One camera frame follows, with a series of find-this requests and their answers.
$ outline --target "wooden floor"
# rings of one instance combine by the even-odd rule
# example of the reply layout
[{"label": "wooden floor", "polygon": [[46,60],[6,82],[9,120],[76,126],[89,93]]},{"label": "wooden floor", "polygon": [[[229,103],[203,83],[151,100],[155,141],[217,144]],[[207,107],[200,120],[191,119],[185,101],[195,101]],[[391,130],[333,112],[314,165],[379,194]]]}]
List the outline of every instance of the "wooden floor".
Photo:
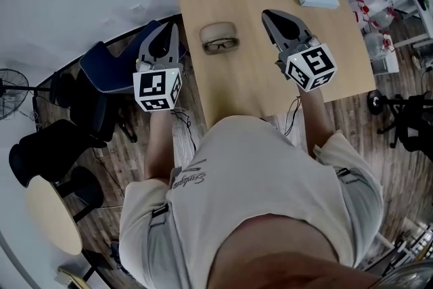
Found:
[{"label": "wooden floor", "polygon": [[[390,28],[395,41],[406,39],[420,31],[419,22],[408,20],[403,25],[395,22]],[[110,51],[117,55],[132,39],[128,37],[109,46]],[[399,74],[388,74],[376,77],[378,89],[388,97],[400,93],[404,97],[421,93],[421,74],[412,63],[411,56],[415,52],[409,46],[397,49]],[[76,76],[78,64],[67,70]],[[422,90],[433,89],[433,79],[427,74],[424,77]],[[38,97],[39,122],[42,127],[58,119],[68,119],[69,110],[50,104]],[[191,60],[186,58],[183,87],[179,96],[178,108],[184,109],[190,115],[191,132],[196,145],[206,132],[200,98],[194,77]],[[375,174],[384,186],[386,202],[385,219],[382,234],[393,241],[400,233],[403,219],[406,217],[418,223],[429,223],[433,210],[433,164],[422,153],[408,153],[403,146],[397,145],[395,150],[389,147],[393,132],[377,135],[377,129],[390,120],[389,112],[380,116],[372,116],[368,112],[366,94],[356,95],[327,104],[327,110],[337,129],[341,129],[354,148],[371,165]],[[95,149],[95,154],[105,164],[122,189],[116,185],[107,174],[105,168],[95,159],[92,149],[87,150],[76,162],[91,170],[99,179],[105,194],[104,207],[93,211],[78,223],[84,248],[104,254],[110,259],[110,242],[118,239],[120,212],[122,210],[123,192],[131,181],[142,178],[145,151],[149,135],[149,114],[141,108],[131,105],[124,110],[125,116],[132,124],[137,136],[137,143],[130,143],[119,128],[116,128],[113,139],[107,148]],[[288,115],[288,125],[292,119],[292,112]],[[286,129],[287,114],[268,117],[281,132]],[[193,146],[189,139],[186,126],[174,118],[173,137],[175,141],[176,165],[187,164],[193,156]],[[294,128],[289,139],[295,146],[306,149],[302,110],[298,111],[294,121]],[[72,213],[83,207],[82,202],[74,197],[66,198],[66,203]],[[114,288],[140,288],[141,286],[120,270],[101,271]]]}]

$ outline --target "chair backrest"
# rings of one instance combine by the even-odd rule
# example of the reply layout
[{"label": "chair backrest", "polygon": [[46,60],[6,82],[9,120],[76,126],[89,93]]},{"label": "chair backrest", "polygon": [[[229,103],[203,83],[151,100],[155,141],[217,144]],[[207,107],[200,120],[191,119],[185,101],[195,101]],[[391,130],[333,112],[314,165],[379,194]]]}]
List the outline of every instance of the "chair backrest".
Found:
[{"label": "chair backrest", "polygon": [[50,182],[59,181],[90,147],[106,144],[67,120],[58,120],[37,133],[23,137],[9,153],[9,164],[17,180],[27,187],[37,175]]},{"label": "chair backrest", "polygon": [[140,45],[159,26],[157,21],[147,24],[118,57],[114,57],[105,44],[99,42],[80,59],[80,67],[98,91],[134,92],[133,73],[137,72],[135,61],[139,55]]},{"label": "chair backrest", "polygon": [[78,72],[70,120],[90,135],[111,141],[118,118],[119,95],[98,91],[83,70]]}]

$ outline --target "wooden table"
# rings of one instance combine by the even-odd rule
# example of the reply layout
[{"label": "wooden table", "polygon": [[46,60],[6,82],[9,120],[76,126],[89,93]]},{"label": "wooden table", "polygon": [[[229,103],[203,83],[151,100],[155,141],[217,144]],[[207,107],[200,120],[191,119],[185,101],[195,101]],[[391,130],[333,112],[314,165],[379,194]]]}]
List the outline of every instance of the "wooden table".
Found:
[{"label": "wooden table", "polygon": [[80,254],[83,243],[74,217],[50,182],[33,177],[26,202],[29,215],[51,242],[68,254]]},{"label": "wooden table", "polygon": [[[375,89],[363,38],[346,0],[338,9],[301,7],[298,0],[179,0],[206,124],[233,114],[270,116],[287,111],[298,95],[274,65],[278,51],[262,24],[264,9],[279,9],[301,18],[326,43],[338,73],[322,87],[325,101]],[[237,51],[206,55],[199,31],[213,22],[236,25]]]}]

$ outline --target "black office chair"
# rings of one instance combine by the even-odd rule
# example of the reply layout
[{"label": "black office chair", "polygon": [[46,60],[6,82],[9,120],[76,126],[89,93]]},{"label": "black office chair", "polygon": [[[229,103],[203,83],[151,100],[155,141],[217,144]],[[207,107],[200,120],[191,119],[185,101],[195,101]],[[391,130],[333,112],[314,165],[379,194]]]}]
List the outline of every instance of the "black office chair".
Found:
[{"label": "black office chair", "polygon": [[107,144],[67,120],[58,120],[37,133],[23,137],[9,153],[9,165],[17,180],[27,187],[37,175],[59,181],[87,148]]},{"label": "black office chair", "polygon": [[136,134],[128,131],[126,120],[119,115],[122,95],[98,91],[83,70],[78,72],[74,89],[70,120],[79,128],[108,142],[111,141],[117,124],[131,142],[137,142]]},{"label": "black office chair", "polygon": [[[134,93],[133,73],[137,72],[136,60],[141,59],[141,44],[159,26],[161,23],[154,20],[146,24],[118,57],[114,57],[108,51],[105,43],[98,42],[80,59],[80,67],[98,91],[115,94]],[[161,35],[158,35],[161,40],[156,41],[162,49],[166,48],[167,44],[165,34],[161,32]],[[185,53],[186,49],[179,44],[179,58]]]},{"label": "black office chair", "polygon": [[421,151],[430,160],[433,160],[433,106],[432,92],[414,95],[403,99],[399,94],[395,99],[388,99],[378,90],[371,91],[367,96],[367,105],[373,115],[380,114],[385,105],[388,105],[394,116],[394,121],[384,129],[378,129],[378,134],[384,134],[395,128],[394,142],[390,144],[395,148],[398,140],[409,152]]},{"label": "black office chair", "polygon": [[57,185],[55,188],[62,198],[73,193],[86,204],[86,207],[75,214],[75,223],[87,216],[92,210],[100,208],[104,203],[104,192],[99,181],[90,170],[83,166],[75,167],[70,174],[70,180]]}]

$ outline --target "office chair wheel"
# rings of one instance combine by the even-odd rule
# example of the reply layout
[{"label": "office chair wheel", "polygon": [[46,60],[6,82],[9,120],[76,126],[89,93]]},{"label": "office chair wheel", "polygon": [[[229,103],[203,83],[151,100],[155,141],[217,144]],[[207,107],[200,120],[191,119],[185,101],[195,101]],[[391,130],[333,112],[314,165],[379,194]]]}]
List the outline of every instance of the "office chair wheel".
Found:
[{"label": "office chair wheel", "polygon": [[367,107],[370,113],[374,116],[381,114],[384,110],[382,97],[382,93],[380,93],[377,89],[375,91],[370,91],[367,95]]}]

